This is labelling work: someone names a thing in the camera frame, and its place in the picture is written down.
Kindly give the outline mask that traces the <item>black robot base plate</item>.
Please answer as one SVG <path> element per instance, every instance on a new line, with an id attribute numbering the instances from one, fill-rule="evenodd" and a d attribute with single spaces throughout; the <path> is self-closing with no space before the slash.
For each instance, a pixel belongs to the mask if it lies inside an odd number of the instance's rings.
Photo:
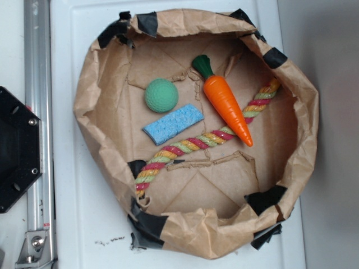
<path id="1" fill-rule="evenodd" d="M 1 87 L 1 213 L 4 214 L 42 174 L 41 120 Z"/>

